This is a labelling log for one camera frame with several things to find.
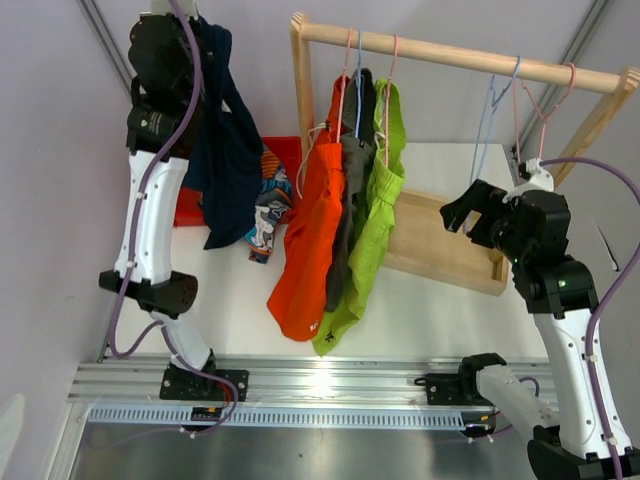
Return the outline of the olive grey shorts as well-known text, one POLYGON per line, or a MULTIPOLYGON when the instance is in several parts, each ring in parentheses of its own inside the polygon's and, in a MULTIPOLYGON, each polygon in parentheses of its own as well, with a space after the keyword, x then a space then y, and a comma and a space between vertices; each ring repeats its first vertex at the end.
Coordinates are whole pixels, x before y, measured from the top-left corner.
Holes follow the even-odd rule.
POLYGON ((347 82, 343 109, 342 166, 346 186, 342 197, 342 215, 333 242, 333 259, 326 277, 325 311, 333 312, 340 303, 349 274, 348 259, 355 242, 355 217, 358 196, 366 185, 375 156, 373 120, 376 92, 369 68, 362 68, 362 112, 360 138, 353 134, 356 115, 356 82, 347 82))

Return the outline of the navy blue shorts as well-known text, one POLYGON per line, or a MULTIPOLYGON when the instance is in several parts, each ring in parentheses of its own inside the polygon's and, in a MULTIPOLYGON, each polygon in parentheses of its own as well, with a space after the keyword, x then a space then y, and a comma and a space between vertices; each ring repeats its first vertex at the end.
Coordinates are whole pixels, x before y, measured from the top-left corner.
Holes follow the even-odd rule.
POLYGON ((263 146, 231 74, 231 32, 205 19, 200 32, 204 117, 183 186, 202 194, 210 250, 235 243, 254 226, 263 146))

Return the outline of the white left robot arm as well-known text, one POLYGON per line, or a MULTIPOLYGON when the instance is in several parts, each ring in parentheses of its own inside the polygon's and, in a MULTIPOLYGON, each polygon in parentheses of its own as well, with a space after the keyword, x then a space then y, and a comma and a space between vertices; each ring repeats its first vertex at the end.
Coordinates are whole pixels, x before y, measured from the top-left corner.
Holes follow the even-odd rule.
POLYGON ((242 402, 247 372, 218 368, 196 325, 198 280, 171 264, 177 201, 204 113, 197 10, 160 2, 139 17, 130 41, 128 208, 118 258, 99 275, 100 287, 116 295, 108 346, 128 358, 158 328, 171 353, 161 399, 242 402))

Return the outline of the lime green shorts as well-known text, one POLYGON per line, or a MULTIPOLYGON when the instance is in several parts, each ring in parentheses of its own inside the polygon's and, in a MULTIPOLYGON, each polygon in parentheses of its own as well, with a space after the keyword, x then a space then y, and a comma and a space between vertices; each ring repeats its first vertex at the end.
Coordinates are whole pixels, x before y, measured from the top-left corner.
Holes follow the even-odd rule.
POLYGON ((395 227, 395 203, 405 182, 402 153, 407 144, 399 91, 391 80, 375 83, 373 120, 375 156, 365 187, 358 196, 355 242, 348 259, 346 287, 336 310, 324 314, 312 340, 315 352, 325 356, 344 334, 364 317, 378 270, 395 227))

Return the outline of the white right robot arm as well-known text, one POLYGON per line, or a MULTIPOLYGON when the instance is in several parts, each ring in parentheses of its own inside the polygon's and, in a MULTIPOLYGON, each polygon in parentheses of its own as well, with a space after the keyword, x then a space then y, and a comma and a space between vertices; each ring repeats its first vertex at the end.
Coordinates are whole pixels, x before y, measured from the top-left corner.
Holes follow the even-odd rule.
POLYGON ((557 409, 543 404, 496 353, 463 358, 454 374, 427 373, 414 383, 431 405, 488 403, 505 415, 527 444, 539 479, 624 479, 639 473, 639 450, 617 415, 595 323, 603 301, 589 269, 566 252, 571 220, 564 196, 535 187, 507 192, 476 180, 440 209, 457 232, 479 217, 472 243, 498 250, 543 340, 557 409))

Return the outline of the patterned blue orange shorts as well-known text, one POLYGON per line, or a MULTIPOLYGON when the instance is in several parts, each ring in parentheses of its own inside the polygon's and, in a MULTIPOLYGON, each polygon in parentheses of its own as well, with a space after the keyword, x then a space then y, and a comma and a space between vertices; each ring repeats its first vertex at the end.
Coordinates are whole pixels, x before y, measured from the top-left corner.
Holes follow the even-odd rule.
POLYGON ((254 223, 244 235, 249 246, 249 259, 266 264, 273 252, 276 227, 293 208, 292 183, 285 166, 273 151, 263 144, 260 158, 261 189, 254 205, 254 223))

